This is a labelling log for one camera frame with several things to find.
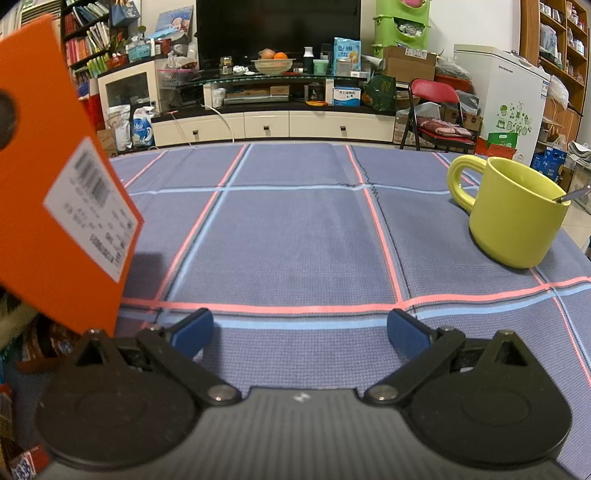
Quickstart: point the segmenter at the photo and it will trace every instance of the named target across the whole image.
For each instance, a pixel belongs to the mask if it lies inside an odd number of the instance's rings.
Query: tile floor
[[[569,211],[564,217],[562,228],[581,250],[586,249],[591,235],[591,215],[577,202],[571,202]]]

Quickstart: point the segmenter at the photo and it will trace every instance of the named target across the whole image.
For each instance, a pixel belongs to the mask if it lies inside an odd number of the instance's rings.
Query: white mini fridge
[[[513,159],[529,166],[540,132],[550,75],[495,47],[455,45],[454,57],[470,72],[480,99],[480,136],[486,139],[492,132],[516,132],[517,152]]]

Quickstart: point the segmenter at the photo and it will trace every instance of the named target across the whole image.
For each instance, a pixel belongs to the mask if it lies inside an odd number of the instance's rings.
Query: white wall
[[[520,13],[519,0],[432,0],[428,49],[447,57],[456,43],[519,51]]]

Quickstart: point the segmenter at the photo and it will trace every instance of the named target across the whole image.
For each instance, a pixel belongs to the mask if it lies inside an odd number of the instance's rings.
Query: cup
[[[326,59],[314,59],[314,75],[326,75],[329,61]]]
[[[465,168],[482,173],[476,198],[460,184]],[[508,158],[461,155],[449,167],[447,185],[470,214],[476,243],[512,268],[535,267],[544,259],[570,205],[553,200],[565,192],[552,180]]]

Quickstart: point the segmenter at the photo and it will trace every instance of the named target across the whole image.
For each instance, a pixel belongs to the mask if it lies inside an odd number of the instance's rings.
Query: bottle
[[[304,47],[304,73],[314,73],[314,53],[312,47]]]

